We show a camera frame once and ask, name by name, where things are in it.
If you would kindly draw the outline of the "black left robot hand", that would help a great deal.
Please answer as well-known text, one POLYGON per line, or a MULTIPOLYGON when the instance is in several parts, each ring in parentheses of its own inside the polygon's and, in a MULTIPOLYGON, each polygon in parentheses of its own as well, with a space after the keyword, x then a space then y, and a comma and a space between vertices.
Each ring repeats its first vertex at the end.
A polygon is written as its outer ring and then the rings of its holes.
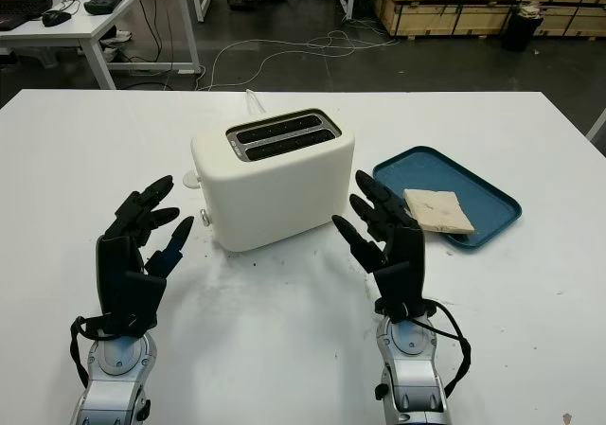
POLYGON ((131 192, 115 212, 115 220, 98 238, 96 246, 97 287, 104 314, 126 317, 131 313, 154 316, 169 275, 183 258, 183 248, 194 218, 184 218, 168 245, 145 260, 140 249, 152 231, 175 221, 177 207, 158 205, 173 189, 170 175, 161 177, 142 191, 131 192))

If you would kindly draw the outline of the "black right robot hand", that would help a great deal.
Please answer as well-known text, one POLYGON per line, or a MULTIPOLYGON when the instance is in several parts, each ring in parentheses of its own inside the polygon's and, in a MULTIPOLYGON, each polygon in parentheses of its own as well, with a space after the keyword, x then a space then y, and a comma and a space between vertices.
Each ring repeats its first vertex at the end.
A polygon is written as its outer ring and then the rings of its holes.
POLYGON ((371 240, 364 239, 345 218, 332 222, 349 244, 350 252, 374 276, 380 292, 375 311, 394 323, 425 313, 422 289, 425 241, 418 222, 406 211, 402 198, 362 170, 355 181, 364 193, 349 196, 354 212, 366 224, 371 240))

